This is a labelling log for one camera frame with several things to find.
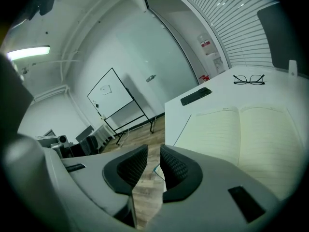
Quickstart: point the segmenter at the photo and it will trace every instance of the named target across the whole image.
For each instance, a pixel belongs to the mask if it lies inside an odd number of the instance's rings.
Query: ceiling
[[[95,18],[93,13],[96,13],[96,10],[93,8],[96,7],[98,10],[98,7],[104,5],[104,1],[55,0],[53,9],[49,13],[43,16],[37,13],[30,21],[27,20],[9,31],[1,46],[2,52],[33,46],[49,45],[51,47],[48,55],[14,61],[21,74],[24,72],[22,69],[26,68],[24,84],[32,95],[43,93],[64,82],[62,65],[67,63],[66,60],[72,59],[69,56],[72,56],[73,51],[76,52],[78,45],[73,42],[75,35],[79,33],[77,29],[88,26],[87,23],[91,21],[91,18]]]

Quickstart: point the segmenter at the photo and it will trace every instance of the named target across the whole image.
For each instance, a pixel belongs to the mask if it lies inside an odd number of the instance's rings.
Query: black chair
[[[71,157],[84,157],[98,154],[98,142],[95,136],[87,136],[79,144],[71,146],[67,150],[67,156],[65,158]]]

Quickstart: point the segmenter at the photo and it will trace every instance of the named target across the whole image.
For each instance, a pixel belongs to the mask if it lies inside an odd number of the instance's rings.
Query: wooden floor
[[[165,117],[160,117],[155,121],[154,134],[149,131],[150,124],[146,124],[136,130],[124,135],[119,144],[125,139],[121,148],[130,146],[148,145],[147,166],[133,189],[133,200],[137,217],[138,229],[145,228],[147,222],[158,212],[162,205],[162,194],[164,181],[153,172],[160,163],[160,145],[165,143]],[[102,154],[118,149],[116,144],[118,138],[111,140]]]

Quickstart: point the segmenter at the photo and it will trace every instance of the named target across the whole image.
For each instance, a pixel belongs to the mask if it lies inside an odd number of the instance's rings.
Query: open notebook
[[[301,177],[303,149],[286,109],[259,105],[191,115],[175,146],[231,162],[279,199]]]

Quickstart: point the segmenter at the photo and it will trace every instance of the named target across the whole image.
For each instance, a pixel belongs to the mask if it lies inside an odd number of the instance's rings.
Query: eyeglasses
[[[238,75],[238,76],[233,75],[233,77],[235,77],[234,84],[251,83],[254,85],[263,85],[265,84],[263,81],[264,76],[265,75],[252,75],[250,77],[250,81],[247,81],[247,78],[244,75]]]

